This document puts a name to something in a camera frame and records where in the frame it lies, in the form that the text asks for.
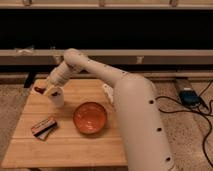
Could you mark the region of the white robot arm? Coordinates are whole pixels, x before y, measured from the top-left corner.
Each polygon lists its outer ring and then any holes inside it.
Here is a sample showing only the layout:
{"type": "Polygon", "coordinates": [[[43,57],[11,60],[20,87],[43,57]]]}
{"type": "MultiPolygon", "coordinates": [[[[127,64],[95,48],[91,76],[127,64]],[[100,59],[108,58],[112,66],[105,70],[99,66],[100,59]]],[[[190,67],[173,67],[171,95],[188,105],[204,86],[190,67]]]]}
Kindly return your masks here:
{"type": "Polygon", "coordinates": [[[156,104],[156,89],[147,78],[90,59],[76,49],[64,52],[63,62],[47,77],[49,88],[65,85],[86,70],[113,88],[129,171],[177,171],[156,104]]]}

